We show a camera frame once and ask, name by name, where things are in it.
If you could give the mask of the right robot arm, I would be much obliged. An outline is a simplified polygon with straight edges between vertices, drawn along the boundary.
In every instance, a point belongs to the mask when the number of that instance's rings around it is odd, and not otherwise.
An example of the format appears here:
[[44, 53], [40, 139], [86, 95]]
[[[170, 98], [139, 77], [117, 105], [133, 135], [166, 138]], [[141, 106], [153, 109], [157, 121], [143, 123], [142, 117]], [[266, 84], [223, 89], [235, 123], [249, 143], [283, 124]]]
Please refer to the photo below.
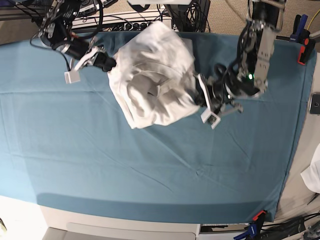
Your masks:
[[103, 3], [97, 2], [99, 8], [98, 24], [95, 30], [83, 36], [72, 31], [73, 21], [80, 13], [81, 0], [54, 0], [50, 10], [43, 18], [38, 36], [44, 46], [43, 50], [58, 52], [63, 57], [69, 56], [77, 65], [67, 63], [67, 70], [77, 71], [86, 66], [94, 66], [103, 72], [109, 72], [116, 66], [116, 60], [108, 55], [103, 45], [95, 44], [95, 36], [103, 28]]

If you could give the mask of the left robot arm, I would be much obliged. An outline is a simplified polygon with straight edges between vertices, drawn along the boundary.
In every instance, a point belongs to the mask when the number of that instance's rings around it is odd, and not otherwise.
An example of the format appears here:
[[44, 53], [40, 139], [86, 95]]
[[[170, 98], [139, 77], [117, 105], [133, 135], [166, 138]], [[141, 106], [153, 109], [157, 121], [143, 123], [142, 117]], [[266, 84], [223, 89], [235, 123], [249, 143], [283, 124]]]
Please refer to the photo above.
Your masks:
[[216, 63], [213, 79], [205, 79], [208, 93], [195, 98], [205, 106], [208, 96], [218, 115], [226, 105], [237, 107], [235, 99], [257, 97], [268, 87], [270, 59], [276, 35], [282, 30], [285, 0], [248, 1], [246, 25], [238, 37], [235, 59], [227, 66]]

